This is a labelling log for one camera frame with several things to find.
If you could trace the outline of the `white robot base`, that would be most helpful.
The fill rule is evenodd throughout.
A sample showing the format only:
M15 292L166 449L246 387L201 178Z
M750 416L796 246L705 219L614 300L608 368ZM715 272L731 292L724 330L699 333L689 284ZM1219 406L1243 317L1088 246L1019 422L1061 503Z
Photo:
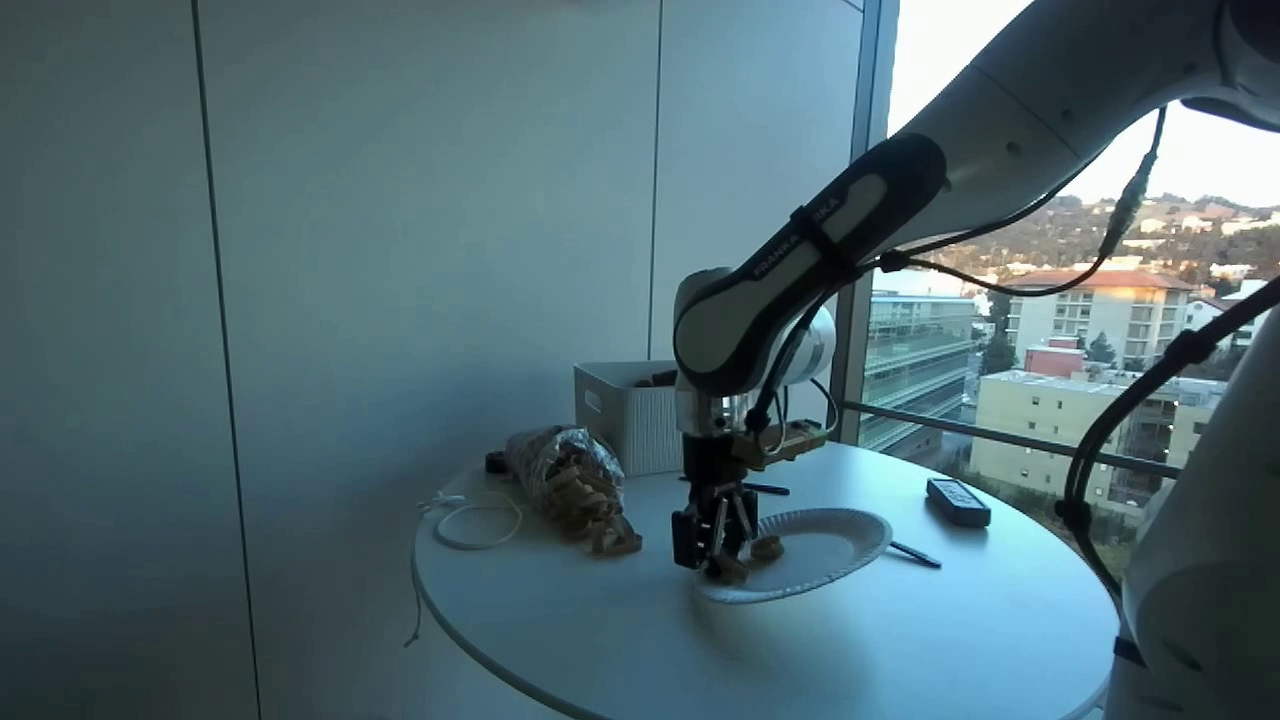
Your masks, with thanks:
M1280 352L1243 355L1142 538L1105 720L1280 720Z

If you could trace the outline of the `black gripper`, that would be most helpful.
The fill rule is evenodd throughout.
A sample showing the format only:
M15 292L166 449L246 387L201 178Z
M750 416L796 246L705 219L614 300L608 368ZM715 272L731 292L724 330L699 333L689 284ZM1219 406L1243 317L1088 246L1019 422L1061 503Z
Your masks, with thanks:
M689 513L671 517L671 562L681 568L707 564L707 526L715 522L715 493L735 493L750 469L731 453L731 438L689 438L685 440L685 480ZM740 562L756 542L756 497L729 497L724 556Z

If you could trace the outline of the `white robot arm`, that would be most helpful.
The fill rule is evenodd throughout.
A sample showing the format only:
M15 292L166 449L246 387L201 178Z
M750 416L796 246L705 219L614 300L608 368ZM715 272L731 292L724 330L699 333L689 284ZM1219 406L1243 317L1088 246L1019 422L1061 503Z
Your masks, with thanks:
M1030 0L740 269L681 284L681 401L772 401L801 330L874 262L1019 219L1171 101L1278 128L1280 0Z

